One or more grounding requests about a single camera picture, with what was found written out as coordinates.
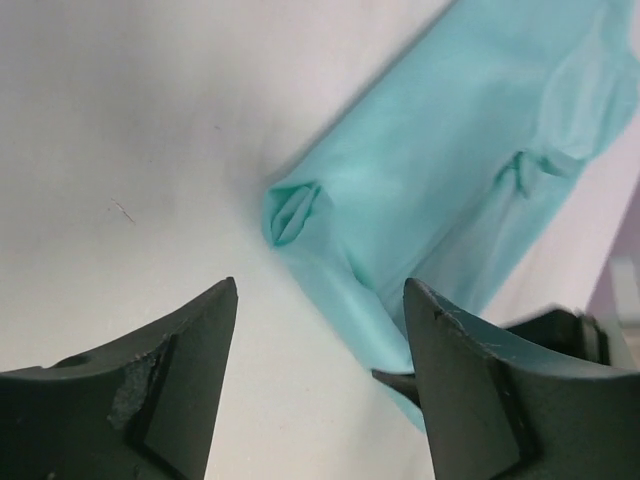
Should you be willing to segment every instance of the fabric fold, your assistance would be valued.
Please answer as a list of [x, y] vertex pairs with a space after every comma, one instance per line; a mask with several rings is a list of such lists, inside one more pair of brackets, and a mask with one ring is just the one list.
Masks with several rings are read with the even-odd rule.
[[632, 10], [459, 0], [267, 191], [265, 239], [366, 368], [412, 371], [407, 277], [480, 314], [625, 128]]

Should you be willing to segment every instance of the light blue fabric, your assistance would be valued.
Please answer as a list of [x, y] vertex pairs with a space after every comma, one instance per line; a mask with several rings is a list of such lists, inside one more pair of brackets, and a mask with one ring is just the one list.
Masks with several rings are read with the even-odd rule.
[[407, 277], [479, 314], [624, 129], [632, 7], [459, 0], [269, 189], [265, 238], [367, 368], [413, 369]]

